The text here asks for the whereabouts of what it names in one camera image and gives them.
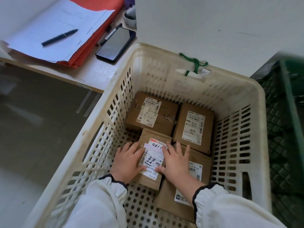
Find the cardboard box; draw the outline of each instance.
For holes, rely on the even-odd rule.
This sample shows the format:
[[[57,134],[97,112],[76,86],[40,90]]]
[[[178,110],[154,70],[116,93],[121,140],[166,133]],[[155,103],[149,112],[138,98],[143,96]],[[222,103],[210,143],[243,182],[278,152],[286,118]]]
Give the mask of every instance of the cardboard box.
[[[153,146],[153,149],[146,149],[139,158],[137,165],[145,165],[147,171],[136,175],[135,178],[133,178],[134,182],[154,190],[159,190],[162,174],[156,173],[155,167],[165,166],[164,155],[161,148],[167,141],[171,143],[172,138],[147,128],[143,129],[139,138],[138,149],[144,147],[145,143]]]
[[[181,148],[184,153],[186,150],[186,146],[182,145]],[[203,182],[204,184],[209,183],[211,164],[212,164],[212,159],[210,157],[194,149],[190,149],[189,169],[190,167],[193,169],[193,167],[197,167],[201,165],[202,166],[201,182]],[[192,176],[196,176],[197,174],[200,174],[200,172],[194,172],[191,170],[190,173],[192,174]],[[161,185],[160,191],[156,193],[156,196],[154,198],[154,203],[156,207],[164,211],[167,211],[171,214],[177,215],[192,223],[195,223],[194,209],[189,204],[187,204],[188,203],[187,201],[184,200],[185,200],[184,197],[179,192],[177,192],[176,187],[165,178]]]
[[[148,128],[171,136],[177,109],[175,103],[137,92],[126,118],[127,128],[138,131]]]
[[[173,141],[183,145],[190,145],[192,149],[210,154],[214,113],[211,110],[183,103],[177,125],[173,134]]]

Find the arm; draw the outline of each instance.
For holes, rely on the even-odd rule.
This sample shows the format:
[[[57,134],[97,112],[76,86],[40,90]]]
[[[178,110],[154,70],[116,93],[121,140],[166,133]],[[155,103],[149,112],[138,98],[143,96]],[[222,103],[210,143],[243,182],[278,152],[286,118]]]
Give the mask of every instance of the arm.
[[[184,155],[179,142],[176,151],[170,144],[167,143],[167,146],[168,150],[162,147],[166,167],[155,170],[162,172],[194,207],[194,219],[198,228],[285,227],[254,202],[229,194],[218,183],[205,185],[192,177],[189,174],[189,145]]]
[[[145,166],[136,167],[136,162],[145,149],[136,151],[139,143],[131,144],[128,142],[122,149],[117,149],[110,174],[88,185],[65,228],[127,227],[123,208],[128,190],[126,184],[145,170]]]

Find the desk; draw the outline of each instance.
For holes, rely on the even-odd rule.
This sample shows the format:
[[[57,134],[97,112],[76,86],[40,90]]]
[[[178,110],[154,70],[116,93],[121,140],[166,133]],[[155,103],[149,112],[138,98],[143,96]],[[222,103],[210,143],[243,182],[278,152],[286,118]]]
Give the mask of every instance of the desk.
[[[122,16],[124,8],[116,16],[114,24],[123,24],[124,28],[134,30],[126,26]],[[103,93],[107,88],[110,80],[116,72],[120,61],[122,61],[125,54],[114,65],[100,61],[96,58],[95,53],[100,48],[96,47],[91,54],[86,58],[84,64],[76,69],[65,67],[59,64],[50,63],[47,61],[38,60],[36,58],[21,54],[12,50],[9,55],[11,58],[0,57],[0,61],[16,65],[27,70],[31,70],[49,77],[53,77],[71,84],[81,84],[93,91]]]

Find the smartphone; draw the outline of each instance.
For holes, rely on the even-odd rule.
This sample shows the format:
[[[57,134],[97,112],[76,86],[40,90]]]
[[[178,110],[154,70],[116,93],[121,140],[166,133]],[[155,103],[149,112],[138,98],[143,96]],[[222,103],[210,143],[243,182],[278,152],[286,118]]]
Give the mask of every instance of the smartphone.
[[[100,60],[115,63],[135,37],[135,31],[119,27],[95,55]]]

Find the gray floor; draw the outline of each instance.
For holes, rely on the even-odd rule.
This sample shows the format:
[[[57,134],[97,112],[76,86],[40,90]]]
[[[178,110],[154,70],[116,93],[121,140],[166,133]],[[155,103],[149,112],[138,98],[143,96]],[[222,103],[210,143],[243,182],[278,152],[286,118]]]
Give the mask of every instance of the gray floor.
[[[0,227],[20,227],[87,117],[96,93],[0,66]]]

